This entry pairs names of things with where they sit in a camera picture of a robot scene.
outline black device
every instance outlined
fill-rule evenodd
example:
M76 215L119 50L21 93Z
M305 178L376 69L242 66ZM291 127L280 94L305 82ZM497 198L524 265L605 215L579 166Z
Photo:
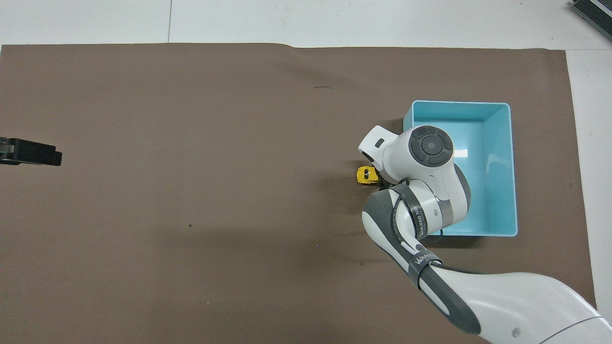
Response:
M62 165L62 153L55 146L20 138L0 137L0 164Z
M573 0L572 9L612 40L612 0Z

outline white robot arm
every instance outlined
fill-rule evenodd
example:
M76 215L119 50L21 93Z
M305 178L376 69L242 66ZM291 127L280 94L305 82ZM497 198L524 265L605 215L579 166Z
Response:
M612 327L565 284L521 272L459 271L419 242L469 209L469 186L446 132L424 125L398 136L377 126L359 151L394 185L368 197L368 235L454 325L494 344L612 343Z

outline small yellow object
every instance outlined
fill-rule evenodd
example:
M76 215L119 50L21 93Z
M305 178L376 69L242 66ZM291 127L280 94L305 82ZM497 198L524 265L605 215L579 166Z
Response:
M378 173L372 166L361 166L357 169L357 182L363 185L377 185Z

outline blue plastic bin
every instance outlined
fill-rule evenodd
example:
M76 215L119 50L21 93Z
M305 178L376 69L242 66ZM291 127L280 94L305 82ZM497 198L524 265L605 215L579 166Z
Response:
M517 235L510 106L416 100L404 118L404 131L424 124L442 128L450 135L455 145L455 163L472 192L468 216L445 228L443 234Z

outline brown paper sheet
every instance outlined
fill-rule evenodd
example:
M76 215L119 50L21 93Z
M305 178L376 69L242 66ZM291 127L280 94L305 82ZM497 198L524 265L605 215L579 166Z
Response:
M550 275L594 304L563 51L4 46L3 343L482 343L368 238L357 152L413 100L512 108L517 237L445 263Z

